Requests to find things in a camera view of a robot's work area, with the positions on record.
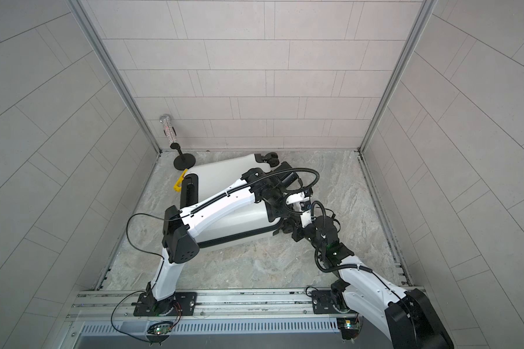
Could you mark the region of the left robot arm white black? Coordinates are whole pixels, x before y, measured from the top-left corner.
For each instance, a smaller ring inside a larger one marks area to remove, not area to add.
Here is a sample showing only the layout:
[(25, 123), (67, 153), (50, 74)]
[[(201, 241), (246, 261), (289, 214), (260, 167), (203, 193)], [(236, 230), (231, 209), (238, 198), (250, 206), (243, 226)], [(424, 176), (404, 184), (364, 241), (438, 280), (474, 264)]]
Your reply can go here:
[(311, 187), (300, 185), (301, 169), (283, 164), (274, 171), (252, 168), (219, 193), (181, 209), (169, 207), (162, 221), (161, 260), (156, 276), (135, 302), (134, 316), (163, 316), (177, 310), (176, 284), (183, 266), (207, 248), (226, 248), (276, 234), (298, 224)]

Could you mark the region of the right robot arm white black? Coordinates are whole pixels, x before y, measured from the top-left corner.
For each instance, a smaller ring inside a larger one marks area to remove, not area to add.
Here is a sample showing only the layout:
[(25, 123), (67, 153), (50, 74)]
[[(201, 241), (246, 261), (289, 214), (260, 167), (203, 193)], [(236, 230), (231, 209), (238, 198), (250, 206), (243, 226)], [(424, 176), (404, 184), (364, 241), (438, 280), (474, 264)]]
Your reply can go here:
[(334, 216), (313, 218), (310, 212), (306, 218), (285, 218), (283, 225), (294, 241), (311, 243), (321, 272), (339, 278), (331, 287), (334, 305), (362, 315), (394, 348), (453, 348), (453, 340), (425, 293), (399, 287), (366, 266), (340, 242), (340, 227)]

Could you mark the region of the white hard-shell suitcase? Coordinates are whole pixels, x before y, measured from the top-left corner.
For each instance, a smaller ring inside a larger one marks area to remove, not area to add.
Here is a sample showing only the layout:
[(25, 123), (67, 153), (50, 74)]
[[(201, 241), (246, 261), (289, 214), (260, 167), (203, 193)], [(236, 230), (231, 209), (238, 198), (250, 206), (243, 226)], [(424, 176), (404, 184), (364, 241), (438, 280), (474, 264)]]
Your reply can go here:
[(264, 176), (279, 169), (275, 153), (250, 154), (235, 159), (194, 167), (186, 173), (180, 207), (187, 219), (202, 231), (194, 239), (199, 248), (219, 250), (277, 234), (284, 219), (268, 218), (264, 201), (255, 202), (241, 177), (251, 169)]

